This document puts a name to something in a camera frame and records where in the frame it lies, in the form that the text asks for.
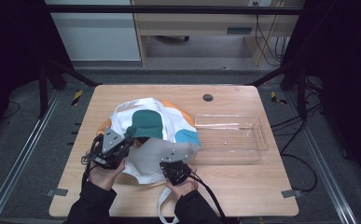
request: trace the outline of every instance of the wooden table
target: wooden table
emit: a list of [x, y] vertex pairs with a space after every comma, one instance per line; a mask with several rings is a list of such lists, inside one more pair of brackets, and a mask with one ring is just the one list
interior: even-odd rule
[[[206, 102], [202, 96], [212, 94]], [[271, 132], [258, 91], [251, 86], [202, 85], [103, 85], [96, 88], [80, 127], [73, 150], [63, 171], [58, 189], [68, 189], [66, 196], [54, 196], [49, 213], [66, 217], [79, 198], [81, 176], [85, 167], [81, 156], [90, 149], [98, 127], [111, 116], [117, 105], [139, 98], [168, 100], [191, 115], [249, 114], [261, 119], [269, 149], [260, 152], [260, 161], [247, 165], [199, 165], [198, 175], [212, 189], [228, 217], [295, 216], [299, 209], [294, 197], [284, 198], [291, 189], [282, 159]], [[138, 185], [129, 175], [116, 179], [118, 193], [111, 209], [113, 217], [157, 217], [158, 197], [164, 183]], [[213, 200], [200, 186], [199, 191], [216, 210]], [[174, 197], [163, 205], [162, 214], [174, 216]]]

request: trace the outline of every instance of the gray floor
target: gray floor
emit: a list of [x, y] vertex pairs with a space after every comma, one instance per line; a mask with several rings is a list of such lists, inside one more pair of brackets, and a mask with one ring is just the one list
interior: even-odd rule
[[[166, 37], [153, 38], [146, 67], [126, 65], [95, 70], [94, 67], [81, 67], [79, 72], [86, 77], [103, 83], [172, 83], [172, 84], [235, 84], [250, 83], [270, 72], [275, 66], [251, 65], [250, 56], [242, 38], [191, 37], [189, 42]], [[61, 91], [53, 114], [39, 138], [34, 152], [8, 201], [0, 214], [0, 220], [12, 223], [43, 223], [44, 220], [62, 220], [49, 215], [51, 198], [46, 195], [48, 189], [55, 189], [61, 178], [76, 139], [75, 133], [82, 122], [88, 107], [93, 88], [72, 77], [65, 76], [68, 84]], [[295, 117], [291, 105], [282, 105], [271, 101], [271, 92], [275, 91], [279, 99], [294, 96], [292, 91], [282, 92], [278, 86], [281, 77], [277, 77], [258, 88], [264, 108], [271, 124]], [[83, 94], [77, 105], [71, 105], [78, 90]], [[39, 112], [38, 83], [31, 82], [12, 92], [10, 100], [20, 105], [17, 113], [0, 123], [0, 187], [6, 180], [12, 164], [37, 122]], [[313, 106], [319, 104], [317, 97], [310, 98]], [[9, 104], [6, 115], [17, 111], [16, 104]], [[280, 131], [275, 131], [278, 148], [282, 148], [299, 125], [295, 123]], [[351, 207], [358, 223], [361, 223], [361, 170], [356, 161], [345, 160], [341, 156], [340, 146], [331, 131], [324, 114], [316, 111], [310, 114], [307, 128], [322, 152], [329, 168], [339, 184], [346, 202]], [[312, 159], [309, 145], [299, 134], [289, 145], [287, 153], [296, 155], [317, 170]], [[307, 188], [312, 184], [312, 173], [299, 162], [283, 158], [285, 169], [293, 186]], [[332, 195], [318, 173], [318, 184], [311, 192], [304, 192], [297, 198], [299, 214], [295, 217], [244, 217], [243, 223], [342, 223]], [[38, 219], [27, 222], [26, 219]]]

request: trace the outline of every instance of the clear plastic tray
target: clear plastic tray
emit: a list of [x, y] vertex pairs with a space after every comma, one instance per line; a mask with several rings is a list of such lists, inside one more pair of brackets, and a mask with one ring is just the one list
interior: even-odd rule
[[196, 164], [248, 164], [268, 150], [258, 116], [196, 115], [195, 126], [201, 141]]

